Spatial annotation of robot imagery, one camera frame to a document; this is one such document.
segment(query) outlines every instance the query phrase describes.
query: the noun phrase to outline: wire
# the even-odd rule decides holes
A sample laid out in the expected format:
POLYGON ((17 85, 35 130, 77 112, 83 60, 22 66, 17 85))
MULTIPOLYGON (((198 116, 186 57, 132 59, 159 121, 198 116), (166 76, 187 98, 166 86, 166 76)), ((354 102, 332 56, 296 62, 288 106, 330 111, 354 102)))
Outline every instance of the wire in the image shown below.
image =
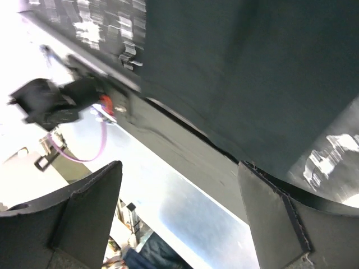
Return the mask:
POLYGON ((61 148, 59 146, 56 145, 56 143, 53 141, 51 133, 47 134, 47 139, 49 141, 49 143, 54 147, 54 149, 59 152, 62 156, 64 156, 65 158, 74 161, 76 163, 89 163, 91 161, 96 160, 104 151, 105 147, 106 147, 106 142, 107 142, 107 129, 106 129, 106 122, 105 121, 101 121, 101 145, 100 145, 100 150, 99 152, 96 154, 96 156, 90 160, 80 160, 76 157, 72 157, 69 154, 65 153, 63 150, 61 150, 61 148))

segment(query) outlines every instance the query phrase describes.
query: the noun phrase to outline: cable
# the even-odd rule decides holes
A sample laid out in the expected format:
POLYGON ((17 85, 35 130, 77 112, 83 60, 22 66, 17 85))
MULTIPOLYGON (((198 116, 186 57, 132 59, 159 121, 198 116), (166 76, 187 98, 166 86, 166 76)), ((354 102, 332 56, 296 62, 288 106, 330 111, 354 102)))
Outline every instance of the cable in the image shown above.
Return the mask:
POLYGON ((59 152, 62 156, 64 156, 65 158, 74 161, 76 163, 88 163, 90 161, 94 161, 96 160, 104 151, 105 147, 106 147, 106 142, 107 142, 107 129, 106 129, 106 122, 105 121, 101 121, 101 145, 100 145, 100 150, 99 152, 96 154, 96 156, 91 159, 91 160, 80 160, 78 158, 72 157, 70 155, 68 155, 67 153, 65 153, 63 150, 60 149, 59 146, 56 145, 56 143, 53 141, 51 133, 47 134, 47 139, 49 141, 49 143, 54 147, 54 149, 59 152))

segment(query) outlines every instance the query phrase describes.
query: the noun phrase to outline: dark green cloth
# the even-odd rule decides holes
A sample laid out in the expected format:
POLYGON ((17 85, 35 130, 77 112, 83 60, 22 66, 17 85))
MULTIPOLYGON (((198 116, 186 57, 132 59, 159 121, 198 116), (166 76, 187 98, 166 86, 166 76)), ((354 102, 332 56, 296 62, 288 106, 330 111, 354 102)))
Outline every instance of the dark green cloth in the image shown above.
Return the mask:
POLYGON ((285 178, 356 97, 358 0, 148 0, 142 91, 285 178))

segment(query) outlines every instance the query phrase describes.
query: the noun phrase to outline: pink wire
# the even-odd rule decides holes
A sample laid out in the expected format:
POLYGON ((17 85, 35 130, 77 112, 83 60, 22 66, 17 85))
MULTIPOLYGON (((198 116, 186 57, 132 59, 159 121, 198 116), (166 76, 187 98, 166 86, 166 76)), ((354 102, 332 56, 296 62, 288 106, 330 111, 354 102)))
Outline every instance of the pink wire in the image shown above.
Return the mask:
POLYGON ((76 163, 88 163, 90 161, 94 161, 96 160, 104 151, 105 147, 106 147, 106 142, 107 142, 107 129, 106 129, 106 122, 103 120, 101 122, 101 145, 100 145, 100 150, 99 152, 96 154, 96 156, 91 159, 91 160, 80 160, 78 158, 72 157, 70 155, 68 155, 67 153, 65 153, 63 150, 61 150, 61 148, 59 146, 56 145, 56 143, 53 141, 51 134, 48 133, 47 134, 47 139, 50 142, 50 144, 54 147, 54 149, 59 152, 62 156, 64 156, 65 158, 74 161, 76 163))

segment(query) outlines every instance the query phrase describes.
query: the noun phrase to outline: screw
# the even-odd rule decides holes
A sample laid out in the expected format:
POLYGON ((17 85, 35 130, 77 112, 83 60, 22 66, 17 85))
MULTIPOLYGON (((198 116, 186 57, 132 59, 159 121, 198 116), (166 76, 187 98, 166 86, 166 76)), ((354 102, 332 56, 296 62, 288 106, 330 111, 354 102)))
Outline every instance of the screw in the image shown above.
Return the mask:
POLYGON ((127 109, 124 107, 124 106, 121 106, 121 105, 118 105, 118 106, 115 106, 114 108, 116 111, 119 111, 121 113, 124 113, 127 111, 127 109))

